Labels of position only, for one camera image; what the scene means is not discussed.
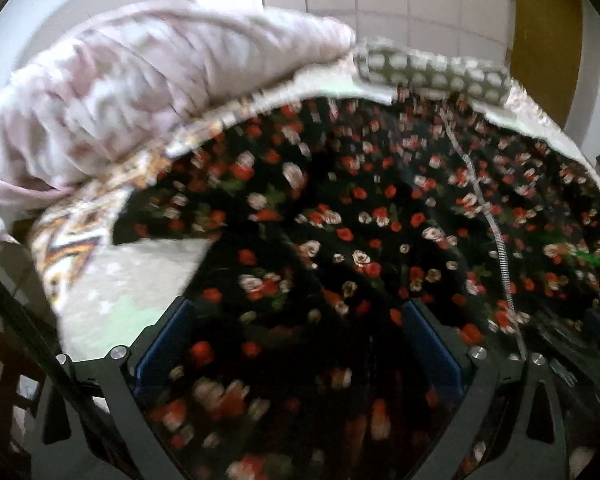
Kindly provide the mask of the black floral garment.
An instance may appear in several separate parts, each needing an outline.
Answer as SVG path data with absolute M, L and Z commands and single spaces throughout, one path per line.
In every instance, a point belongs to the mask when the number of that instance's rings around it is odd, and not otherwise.
M 193 479 L 408 479 L 474 381 L 546 359 L 528 436 L 600 448 L 600 189 L 459 96 L 309 98 L 133 193 L 114 244 L 208 240 L 136 375 Z

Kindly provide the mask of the patchwork quilted bedspread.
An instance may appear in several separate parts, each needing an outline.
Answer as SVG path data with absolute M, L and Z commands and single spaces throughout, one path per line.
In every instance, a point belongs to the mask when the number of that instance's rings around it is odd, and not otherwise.
M 263 110 L 305 96 L 366 96 L 387 103 L 387 87 L 366 84 L 355 77 L 351 60 L 311 65 L 290 81 L 256 93 L 247 104 L 230 102 L 212 110 L 187 128 L 182 137 L 197 141 L 209 127 L 229 122 L 244 110 Z M 132 185 L 114 176 L 116 188 L 102 197 L 96 180 L 81 188 L 69 212 L 101 212 L 104 230 L 83 264 L 65 257 L 38 275 L 58 323 L 62 350 L 76 361 L 97 359 L 116 344 L 128 344 L 144 327 L 155 323 L 168 303 L 184 290 L 196 272 L 209 243 L 196 240 L 142 240 L 114 246 L 112 224 Z

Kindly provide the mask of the pink white duvet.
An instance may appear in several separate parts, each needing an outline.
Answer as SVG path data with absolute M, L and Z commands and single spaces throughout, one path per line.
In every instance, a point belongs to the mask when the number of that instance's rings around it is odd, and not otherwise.
M 0 91 L 0 207 L 43 209 L 210 105 L 338 60 L 354 30 L 282 9 L 182 2 L 99 14 Z

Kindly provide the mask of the olive white-dotted pillow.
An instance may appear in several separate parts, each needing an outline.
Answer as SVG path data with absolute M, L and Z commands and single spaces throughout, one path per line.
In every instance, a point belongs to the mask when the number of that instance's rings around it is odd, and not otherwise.
M 354 62 L 360 77 L 372 84 L 464 94 L 496 105 L 507 100 L 512 88 L 504 66 L 411 49 L 387 38 L 364 40 L 355 49 Z

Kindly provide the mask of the brown wooden door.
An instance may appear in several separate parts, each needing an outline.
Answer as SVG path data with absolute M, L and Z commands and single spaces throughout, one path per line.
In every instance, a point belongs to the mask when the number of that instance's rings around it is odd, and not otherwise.
M 515 0 L 510 70 L 561 127 L 576 93 L 582 30 L 582 0 Z

